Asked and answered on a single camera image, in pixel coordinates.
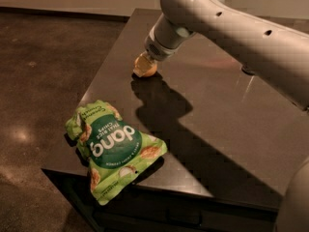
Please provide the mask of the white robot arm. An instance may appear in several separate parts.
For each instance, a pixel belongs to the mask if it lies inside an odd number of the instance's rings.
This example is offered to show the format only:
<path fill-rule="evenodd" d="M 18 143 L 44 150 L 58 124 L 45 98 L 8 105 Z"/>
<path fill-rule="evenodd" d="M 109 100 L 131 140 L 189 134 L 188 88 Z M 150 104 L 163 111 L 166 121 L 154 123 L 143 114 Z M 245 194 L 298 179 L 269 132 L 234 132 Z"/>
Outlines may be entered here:
<path fill-rule="evenodd" d="M 160 0 L 161 16 L 133 72 L 148 77 L 198 33 L 302 111 L 309 109 L 309 35 L 234 10 L 224 0 Z"/>

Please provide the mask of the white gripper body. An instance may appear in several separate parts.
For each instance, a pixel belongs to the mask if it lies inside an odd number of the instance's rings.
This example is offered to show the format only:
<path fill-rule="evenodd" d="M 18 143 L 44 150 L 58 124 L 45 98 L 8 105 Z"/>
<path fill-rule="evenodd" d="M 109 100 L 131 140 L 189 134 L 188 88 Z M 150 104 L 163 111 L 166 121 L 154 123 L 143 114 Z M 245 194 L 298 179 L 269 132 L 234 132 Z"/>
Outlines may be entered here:
<path fill-rule="evenodd" d="M 144 46 L 150 59 L 162 62 L 174 55 L 195 33 L 175 25 L 162 14 L 146 37 Z"/>

